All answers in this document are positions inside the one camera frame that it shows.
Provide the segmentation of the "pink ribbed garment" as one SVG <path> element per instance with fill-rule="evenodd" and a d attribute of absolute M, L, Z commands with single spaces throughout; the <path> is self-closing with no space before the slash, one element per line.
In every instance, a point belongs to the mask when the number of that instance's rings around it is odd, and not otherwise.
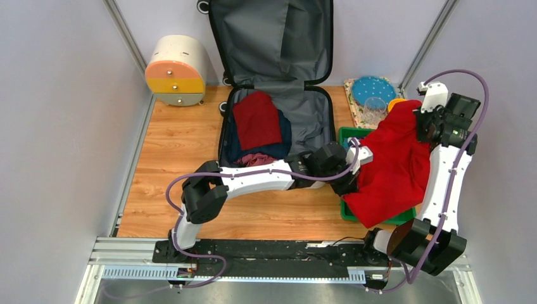
<path fill-rule="evenodd" d="M 277 159 L 263 153 L 253 153 L 238 159 L 235 164 L 240 167 L 256 167 L 276 162 Z"/>

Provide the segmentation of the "dark red garment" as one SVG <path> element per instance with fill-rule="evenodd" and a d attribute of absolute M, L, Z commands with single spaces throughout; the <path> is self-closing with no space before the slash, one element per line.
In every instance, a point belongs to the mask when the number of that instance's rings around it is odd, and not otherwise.
<path fill-rule="evenodd" d="M 247 95 L 232 112 L 242 150 L 282 143 L 279 112 L 267 93 Z"/>

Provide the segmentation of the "navy blue garment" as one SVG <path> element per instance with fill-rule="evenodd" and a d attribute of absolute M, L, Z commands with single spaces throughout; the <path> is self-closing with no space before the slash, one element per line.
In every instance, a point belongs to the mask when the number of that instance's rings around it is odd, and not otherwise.
<path fill-rule="evenodd" d="M 278 110 L 278 114 L 282 142 L 268 144 L 247 150 L 241 149 L 236 123 L 234 119 L 231 118 L 229 128 L 227 129 L 227 135 L 225 136 L 225 141 L 222 143 L 222 152 L 220 154 L 220 160 L 226 160 L 228 162 L 235 163 L 246 155 L 256 153 L 261 153 L 263 155 L 267 155 L 275 159 L 283 159 L 287 157 L 292 146 L 291 122 L 284 116 L 281 110 Z"/>

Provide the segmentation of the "astronaut print suitcase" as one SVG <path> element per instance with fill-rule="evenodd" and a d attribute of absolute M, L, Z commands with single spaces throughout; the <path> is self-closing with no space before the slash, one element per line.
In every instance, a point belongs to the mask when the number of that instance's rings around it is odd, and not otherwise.
<path fill-rule="evenodd" d="M 232 91 L 224 106 L 218 161 L 236 135 L 233 107 L 256 91 L 270 95 L 290 121 L 290 155 L 336 138 L 332 99 L 321 87 L 331 74 L 332 1 L 209 1 L 208 17 Z"/>

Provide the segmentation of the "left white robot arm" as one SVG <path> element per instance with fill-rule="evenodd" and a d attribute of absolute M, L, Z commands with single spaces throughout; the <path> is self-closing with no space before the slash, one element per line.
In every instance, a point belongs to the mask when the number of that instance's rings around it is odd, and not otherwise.
<path fill-rule="evenodd" d="M 283 160 L 254 167 L 223 167 L 207 161 L 197 171 L 173 180 L 165 196 L 176 183 L 182 183 L 179 219 L 171 230 L 169 254 L 179 263 L 193 256 L 193 246 L 202 225 L 215 219 L 224 203 L 238 196 L 263 191 L 318 189 L 328 184 L 339 196 L 357 190 L 360 167 L 372 161 L 371 150 L 352 137 L 348 147 L 330 142 L 315 152 L 291 155 Z"/>

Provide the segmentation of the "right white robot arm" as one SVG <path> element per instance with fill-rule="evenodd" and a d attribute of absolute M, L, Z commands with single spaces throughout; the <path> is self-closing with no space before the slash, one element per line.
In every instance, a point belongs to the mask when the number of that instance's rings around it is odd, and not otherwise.
<path fill-rule="evenodd" d="M 393 232 L 369 231 L 361 247 L 365 263 L 377 265 L 389 256 L 436 276 L 465 251 L 467 241 L 458 235 L 458 201 L 477 147 L 477 134 L 469 128 L 480 105 L 453 93 L 442 104 L 414 111 L 417 139 L 431 148 L 422 208 Z"/>

